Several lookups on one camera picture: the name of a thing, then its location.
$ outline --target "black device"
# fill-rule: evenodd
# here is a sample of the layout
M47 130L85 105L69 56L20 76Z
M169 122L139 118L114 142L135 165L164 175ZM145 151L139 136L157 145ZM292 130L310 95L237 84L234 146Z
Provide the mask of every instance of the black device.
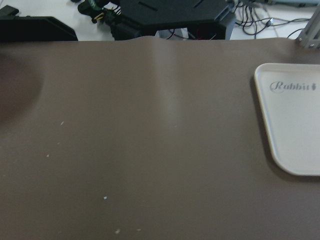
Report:
M105 9L109 2L117 10ZM195 39L230 39L235 14L226 0L85 0L80 13L101 20L115 40L154 36L158 30L187 28Z
M0 9L0 42L77 41L75 31L52 16L16 16L18 9Z

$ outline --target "printed logo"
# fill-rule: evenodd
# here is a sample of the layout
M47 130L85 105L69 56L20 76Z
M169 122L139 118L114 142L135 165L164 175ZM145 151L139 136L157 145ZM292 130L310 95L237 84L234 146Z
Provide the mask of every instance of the printed logo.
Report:
M275 81L270 84L270 90L276 94L281 94L287 90L293 91L309 91L309 90L316 90L317 85L313 83L312 85L305 84L305 83L290 83L285 84L283 81Z

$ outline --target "plastic tray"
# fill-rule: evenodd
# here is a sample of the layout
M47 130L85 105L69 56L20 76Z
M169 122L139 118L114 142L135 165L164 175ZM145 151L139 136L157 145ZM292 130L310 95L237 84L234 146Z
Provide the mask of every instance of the plastic tray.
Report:
M254 78L274 161L320 176L320 65L265 63Z

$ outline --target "brown table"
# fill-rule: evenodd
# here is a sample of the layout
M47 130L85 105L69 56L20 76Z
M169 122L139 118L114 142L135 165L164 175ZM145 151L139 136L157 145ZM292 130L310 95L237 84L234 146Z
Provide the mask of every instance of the brown table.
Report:
M271 158L263 63L320 52L288 39L2 43L0 239L318 240L320 178Z

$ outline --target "white surface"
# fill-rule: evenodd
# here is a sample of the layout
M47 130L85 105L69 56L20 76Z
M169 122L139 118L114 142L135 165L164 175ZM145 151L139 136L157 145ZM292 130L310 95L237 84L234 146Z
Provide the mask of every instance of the white surface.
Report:
M254 77L275 162L320 176L320 65L266 63Z
M0 7L10 5L20 10L20 16L53 16L74 29L80 41L110 41L114 38L111 35L110 28L106 24L93 24L89 16L78 12L78 3L70 0L0 0ZM262 8L257 10L261 17L274 17L287 20L297 18L310 18L315 11L315 7L297 8L284 5L268 5L267 12ZM287 37L294 30L304 28L304 23L290 23L284 26L269 27L257 35L257 38L275 38ZM254 32L254 29L248 29L248 32ZM231 39L253 39L254 36L243 33L242 28L235 26Z

